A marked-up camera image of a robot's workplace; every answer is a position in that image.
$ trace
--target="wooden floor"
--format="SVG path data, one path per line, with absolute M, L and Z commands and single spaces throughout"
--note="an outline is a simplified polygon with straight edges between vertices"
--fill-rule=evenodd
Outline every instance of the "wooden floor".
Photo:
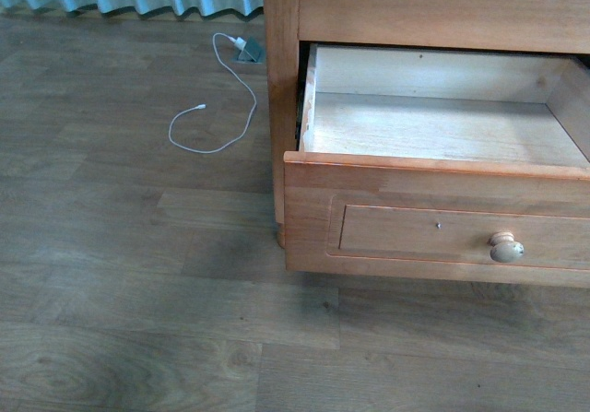
M 0 16 L 0 410 L 587 412 L 590 290 L 283 270 L 215 31 Z

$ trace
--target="wooden panel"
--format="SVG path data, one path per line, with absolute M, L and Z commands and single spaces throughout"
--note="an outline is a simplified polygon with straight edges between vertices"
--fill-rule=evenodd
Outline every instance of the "wooden panel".
M 477 173 L 469 163 L 417 159 L 413 162 L 362 156 L 287 153 L 287 266 L 291 270 L 476 281 L 590 286 L 590 273 L 559 268 L 466 265 L 332 256 L 327 253 L 333 201 L 373 206 L 537 214 L 590 218 L 589 173 L 527 166 L 528 171 L 488 165 Z M 446 171 L 441 167 L 449 166 Z M 428 169 L 416 169 L 418 165 Z
M 300 39 L 590 53 L 590 0 L 300 0 Z
M 590 167 L 544 104 L 320 93 L 315 105 L 307 152 Z
M 268 346 L 256 411 L 582 412 L 590 402 L 589 375 L 510 363 Z
M 265 0 L 266 67 L 275 217 L 284 222 L 283 154 L 296 146 L 299 0 Z
M 342 230 L 335 236 L 339 242 L 329 252 L 493 264 L 488 241 L 494 233 L 505 231 L 525 246 L 525 256 L 514 265 L 590 269 L 587 218 L 347 205 Z
M 317 47 L 317 92 L 546 103 L 565 57 Z
M 313 145 L 315 127 L 315 96 L 317 87 L 317 50 L 316 44 L 311 45 L 305 77 L 305 91 L 301 109 L 301 136 L 299 151 L 309 151 Z
M 581 65 L 570 65 L 547 104 L 590 160 L 590 74 L 587 69 Z

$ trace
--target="round drawer knob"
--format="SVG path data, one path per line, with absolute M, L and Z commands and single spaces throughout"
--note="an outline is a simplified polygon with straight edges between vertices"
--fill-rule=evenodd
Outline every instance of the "round drawer knob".
M 511 232 L 498 232 L 490 238 L 490 257 L 494 262 L 512 263 L 525 254 L 522 243 L 514 241 Z

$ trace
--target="charging cable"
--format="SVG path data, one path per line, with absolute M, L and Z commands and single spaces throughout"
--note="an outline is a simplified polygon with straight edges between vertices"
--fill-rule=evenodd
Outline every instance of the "charging cable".
M 204 151 L 201 149 L 194 149 L 192 147 L 186 147 L 186 146 L 181 145 L 180 143 L 176 142 L 172 138 L 172 128 L 174 127 L 174 123 L 176 122 L 176 120 L 179 117 L 187 114 L 188 112 L 192 112 L 195 110 L 204 110 L 204 108 L 206 108 L 207 106 L 203 103 L 203 104 L 194 106 L 193 108 L 189 108 L 188 110 L 184 110 L 184 111 L 181 111 L 178 114 L 176 114 L 176 116 L 174 116 L 174 118 L 170 122 L 170 126 L 168 127 L 168 139 L 176 147 L 180 147 L 184 150 L 194 152 L 196 154 L 215 154 L 216 152 L 220 152 L 221 150 L 225 149 L 229 145 L 234 144 L 235 142 L 240 140 L 242 137 L 244 137 L 246 134 L 246 131 L 248 131 L 248 127 L 250 126 L 250 121 L 252 120 L 252 116 L 254 115 L 254 111 L 256 110 L 256 106 L 258 106 L 258 101 L 256 100 L 256 96 L 254 95 L 254 92 L 252 91 L 252 89 L 248 85 L 246 85 L 246 83 L 243 80 L 240 79 L 240 77 L 235 73 L 235 71 L 233 71 L 229 66 L 227 66 L 226 64 L 224 64 L 221 61 L 221 58 L 219 57 L 218 47 L 217 47 L 216 40 L 215 40 L 217 38 L 217 36 L 226 37 L 227 39 L 229 39 L 231 41 L 231 43 L 233 43 L 233 46 L 235 46 L 240 51 L 243 50 L 244 46 L 246 46 L 246 41 L 244 39 L 242 39 L 241 37 L 234 39 L 233 37 L 228 36 L 227 34 L 224 34 L 222 32 L 216 32 L 215 34 L 213 34 L 213 37 L 211 38 L 211 43 L 213 43 L 213 51 L 215 52 L 215 55 L 218 58 L 218 62 L 221 64 L 221 66 L 223 66 L 225 69 L 230 71 L 233 74 L 233 76 L 236 77 L 238 79 L 238 81 L 246 87 L 246 89 L 248 89 L 248 91 L 252 95 L 252 98 L 254 99 L 254 104 L 252 105 L 252 109 L 250 110 L 250 113 L 248 114 L 248 120 L 246 120 L 246 125 L 243 127 L 242 133 L 240 135 L 238 135 L 236 138 L 230 140 L 228 143 L 226 143 L 222 147 L 218 147 L 217 149 L 211 149 L 210 151 Z

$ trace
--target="open drawer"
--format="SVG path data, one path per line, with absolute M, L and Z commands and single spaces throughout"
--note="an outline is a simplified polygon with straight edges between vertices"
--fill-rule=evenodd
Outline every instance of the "open drawer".
M 589 159 L 574 58 L 313 45 L 287 268 L 588 287 Z

